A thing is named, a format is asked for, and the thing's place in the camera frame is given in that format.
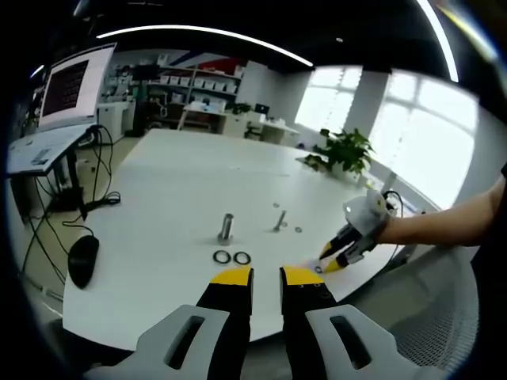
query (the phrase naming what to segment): ceiling light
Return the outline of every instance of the ceiling light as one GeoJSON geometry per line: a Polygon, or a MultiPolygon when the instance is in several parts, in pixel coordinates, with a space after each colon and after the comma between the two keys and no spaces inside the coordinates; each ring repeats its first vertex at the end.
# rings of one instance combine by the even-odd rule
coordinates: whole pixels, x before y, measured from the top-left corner
{"type": "Polygon", "coordinates": [[[30,78],[33,78],[34,76],[36,76],[36,74],[41,71],[42,69],[44,69],[44,65],[40,65],[39,67],[36,68],[36,70],[34,72],[32,72],[32,75],[30,75],[30,78]]]}
{"type": "Polygon", "coordinates": [[[139,32],[142,30],[155,30],[155,29],[184,29],[184,30],[193,30],[196,32],[208,32],[208,33],[215,33],[215,34],[221,34],[223,36],[229,36],[234,38],[239,38],[240,40],[253,42],[254,44],[264,46],[265,48],[272,49],[274,51],[278,51],[279,53],[282,53],[286,55],[287,57],[291,57],[295,59],[296,61],[300,61],[301,63],[304,63],[305,65],[312,67],[314,64],[305,58],[302,58],[294,53],[291,53],[290,51],[287,51],[285,49],[282,49],[281,47],[277,47],[275,45],[269,44],[267,42],[258,40],[256,38],[244,36],[242,34],[234,33],[234,32],[227,32],[225,30],[220,29],[214,29],[214,28],[205,28],[202,26],[191,26],[191,25],[147,25],[147,26],[136,26],[134,28],[126,28],[126,29],[120,29],[116,30],[114,32],[104,33],[100,36],[97,36],[97,38],[105,38],[109,36],[115,36],[116,34],[122,34],[122,33],[128,33],[128,32],[139,32]]]}
{"type": "Polygon", "coordinates": [[[451,77],[451,80],[453,82],[458,82],[458,70],[456,69],[454,57],[452,56],[451,45],[449,45],[447,36],[445,35],[444,29],[442,28],[442,25],[438,20],[435,11],[429,4],[428,0],[416,0],[416,2],[425,13],[429,23],[433,28],[433,31],[436,34],[436,38],[438,39],[442,52],[444,53],[445,62],[447,63],[447,68],[449,70],[449,76],[451,77]]]}

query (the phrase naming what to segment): black rubber o-ring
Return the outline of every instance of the black rubber o-ring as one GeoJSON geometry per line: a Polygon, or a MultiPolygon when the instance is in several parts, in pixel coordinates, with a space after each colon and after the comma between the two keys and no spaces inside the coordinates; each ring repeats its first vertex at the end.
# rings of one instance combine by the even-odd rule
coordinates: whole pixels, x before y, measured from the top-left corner
{"type": "Polygon", "coordinates": [[[250,255],[246,252],[243,252],[243,251],[239,251],[239,252],[235,253],[233,258],[234,258],[234,262],[237,264],[240,264],[240,265],[248,265],[252,261],[252,258],[250,257],[250,255]],[[239,255],[245,255],[246,261],[244,263],[242,263],[238,260],[239,255]]]}
{"type": "Polygon", "coordinates": [[[231,255],[229,254],[228,251],[224,251],[223,249],[219,249],[218,251],[216,251],[215,253],[213,253],[213,261],[215,261],[216,263],[219,263],[219,264],[228,264],[229,262],[231,262],[231,255]],[[225,253],[226,255],[226,261],[220,261],[219,260],[219,254],[220,253],[225,253]]]}

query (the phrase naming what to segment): black ceiling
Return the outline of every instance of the black ceiling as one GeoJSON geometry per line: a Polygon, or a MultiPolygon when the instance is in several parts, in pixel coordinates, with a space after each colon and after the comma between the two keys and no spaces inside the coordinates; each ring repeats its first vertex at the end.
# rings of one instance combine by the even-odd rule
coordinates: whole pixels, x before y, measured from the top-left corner
{"type": "MultiPolygon", "coordinates": [[[[237,32],[289,50],[315,66],[360,64],[371,70],[401,68],[448,80],[434,32],[415,0],[326,2],[175,2],[167,0],[85,0],[67,2],[49,33],[50,63],[91,44],[118,42],[118,50],[181,48],[251,59],[280,72],[309,70],[268,48],[230,37],[190,31],[145,31],[96,40],[104,32],[140,25],[198,25],[237,32]],[[336,37],[344,40],[338,43],[336,37]]],[[[440,11],[459,72],[459,85],[478,94],[495,113],[505,98],[493,69],[440,11]]]]}

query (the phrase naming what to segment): monitor screen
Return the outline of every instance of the monitor screen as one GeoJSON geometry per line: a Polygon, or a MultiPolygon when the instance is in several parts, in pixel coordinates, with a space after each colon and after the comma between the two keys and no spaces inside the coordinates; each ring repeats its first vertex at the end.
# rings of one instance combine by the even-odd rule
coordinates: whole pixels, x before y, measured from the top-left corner
{"type": "Polygon", "coordinates": [[[95,118],[105,70],[115,45],[95,47],[53,65],[42,102],[41,131],[95,118]]]}

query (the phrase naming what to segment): desk leg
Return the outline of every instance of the desk leg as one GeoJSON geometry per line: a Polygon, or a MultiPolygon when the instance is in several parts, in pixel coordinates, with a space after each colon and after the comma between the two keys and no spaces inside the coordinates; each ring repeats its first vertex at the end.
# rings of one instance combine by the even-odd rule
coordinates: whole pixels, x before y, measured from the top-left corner
{"type": "Polygon", "coordinates": [[[182,113],[181,113],[181,118],[180,118],[180,122],[177,124],[177,129],[179,131],[181,131],[181,129],[183,128],[183,124],[185,124],[185,119],[187,118],[187,114],[189,113],[189,111],[187,110],[184,110],[182,113]]]}
{"type": "Polygon", "coordinates": [[[72,190],[74,191],[74,197],[76,202],[78,202],[79,210],[81,211],[82,220],[86,220],[88,216],[88,211],[85,207],[85,202],[82,198],[81,189],[79,188],[79,180],[78,174],[76,173],[76,153],[74,150],[69,150],[67,153],[67,164],[69,166],[69,176],[71,177],[72,190]]]}

